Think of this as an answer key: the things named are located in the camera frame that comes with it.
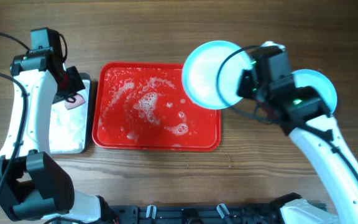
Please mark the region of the pink sponge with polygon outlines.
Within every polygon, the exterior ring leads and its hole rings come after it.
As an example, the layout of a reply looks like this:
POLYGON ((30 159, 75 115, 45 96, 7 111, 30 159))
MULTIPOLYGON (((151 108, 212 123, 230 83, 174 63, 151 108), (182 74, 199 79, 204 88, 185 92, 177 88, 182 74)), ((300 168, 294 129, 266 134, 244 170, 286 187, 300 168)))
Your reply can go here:
POLYGON ((81 106, 84 103, 85 103, 85 99, 80 94, 76 94, 65 100, 65 108, 67 110, 71 110, 81 106))

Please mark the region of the light blue plate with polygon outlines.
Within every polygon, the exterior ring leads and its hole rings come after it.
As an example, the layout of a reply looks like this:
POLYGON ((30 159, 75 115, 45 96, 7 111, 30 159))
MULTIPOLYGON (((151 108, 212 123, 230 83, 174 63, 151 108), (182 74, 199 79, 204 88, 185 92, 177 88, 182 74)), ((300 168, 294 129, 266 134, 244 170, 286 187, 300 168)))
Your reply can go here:
POLYGON ((235 43, 214 40, 197 47, 186 59, 182 69, 182 84, 189 99, 200 107, 221 110, 241 100, 237 85, 243 69, 252 68, 246 52, 235 43))
POLYGON ((322 73, 312 69, 301 69, 292 72, 297 88, 313 87, 326 102, 331 114, 337 107, 337 91, 333 83, 322 73))

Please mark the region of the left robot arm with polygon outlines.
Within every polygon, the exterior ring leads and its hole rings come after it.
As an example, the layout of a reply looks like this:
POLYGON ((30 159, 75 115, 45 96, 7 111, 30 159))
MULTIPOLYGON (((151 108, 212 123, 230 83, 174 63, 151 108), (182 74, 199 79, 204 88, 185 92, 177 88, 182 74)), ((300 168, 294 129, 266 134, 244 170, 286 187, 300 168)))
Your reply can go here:
POLYGON ((65 66, 68 47, 61 33, 43 27, 30 36, 31 46, 14 57, 7 76, 15 94, 0 150, 0 208, 14 222, 119 223, 105 199, 76 191, 50 155, 52 106, 81 105, 85 85, 76 67, 65 66))

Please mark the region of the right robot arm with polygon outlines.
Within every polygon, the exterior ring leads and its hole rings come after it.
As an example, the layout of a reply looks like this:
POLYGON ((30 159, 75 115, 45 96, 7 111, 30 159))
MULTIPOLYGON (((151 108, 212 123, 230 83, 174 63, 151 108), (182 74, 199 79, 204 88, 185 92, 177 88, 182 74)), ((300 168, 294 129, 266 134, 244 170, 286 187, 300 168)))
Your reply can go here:
POLYGON ((237 79, 237 95, 256 101, 267 117, 241 115, 279 125, 309 160, 337 210, 333 215, 297 194, 286 195, 272 204, 278 221, 358 223, 358 162, 333 115, 337 100, 333 84, 315 70, 293 71, 285 47, 274 42, 235 53, 246 62, 237 79))

